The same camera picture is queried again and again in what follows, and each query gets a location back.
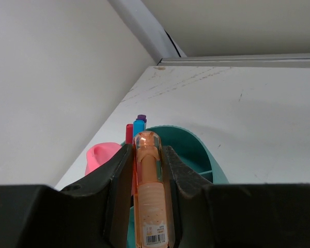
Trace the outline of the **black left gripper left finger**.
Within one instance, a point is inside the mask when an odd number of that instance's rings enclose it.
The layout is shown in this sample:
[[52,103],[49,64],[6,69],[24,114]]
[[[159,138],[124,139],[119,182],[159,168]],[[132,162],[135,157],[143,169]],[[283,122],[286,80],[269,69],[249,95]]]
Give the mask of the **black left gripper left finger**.
[[58,191],[0,185],[0,247],[126,247],[133,147]]

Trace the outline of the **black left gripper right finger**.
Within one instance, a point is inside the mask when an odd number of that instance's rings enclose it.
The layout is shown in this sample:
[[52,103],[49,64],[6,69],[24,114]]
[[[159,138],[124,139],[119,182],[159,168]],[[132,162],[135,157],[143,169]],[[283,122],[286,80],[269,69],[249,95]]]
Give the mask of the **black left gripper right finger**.
[[213,184],[166,146],[172,247],[310,247],[310,184]]

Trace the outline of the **orange highlighter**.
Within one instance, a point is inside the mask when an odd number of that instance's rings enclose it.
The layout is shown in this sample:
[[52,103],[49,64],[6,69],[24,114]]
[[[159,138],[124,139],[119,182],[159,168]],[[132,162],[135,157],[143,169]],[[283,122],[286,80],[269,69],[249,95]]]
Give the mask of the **orange highlighter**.
[[133,200],[136,247],[168,247],[167,211],[160,137],[138,133],[133,141]]

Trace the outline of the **pink capped clear tube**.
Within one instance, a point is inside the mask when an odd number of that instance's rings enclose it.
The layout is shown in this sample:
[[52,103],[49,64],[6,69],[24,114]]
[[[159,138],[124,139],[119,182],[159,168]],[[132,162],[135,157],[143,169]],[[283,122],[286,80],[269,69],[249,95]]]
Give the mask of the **pink capped clear tube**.
[[114,142],[99,143],[86,152],[85,176],[108,162],[120,149],[121,145]]

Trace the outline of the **red capped white marker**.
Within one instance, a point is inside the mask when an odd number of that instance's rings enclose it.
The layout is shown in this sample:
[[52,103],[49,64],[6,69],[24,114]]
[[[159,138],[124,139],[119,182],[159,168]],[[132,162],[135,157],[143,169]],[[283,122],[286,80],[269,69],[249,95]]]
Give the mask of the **red capped white marker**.
[[126,125],[126,137],[125,137],[126,144],[133,143],[133,124],[129,123]]

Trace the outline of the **purple capped white marker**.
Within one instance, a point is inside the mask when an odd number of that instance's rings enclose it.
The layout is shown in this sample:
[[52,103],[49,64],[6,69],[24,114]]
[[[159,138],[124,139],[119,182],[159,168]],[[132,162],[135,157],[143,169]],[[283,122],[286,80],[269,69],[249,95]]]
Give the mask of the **purple capped white marker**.
[[143,114],[139,114],[136,118],[136,120],[142,120],[144,122],[144,124],[147,123],[147,116],[143,115]]

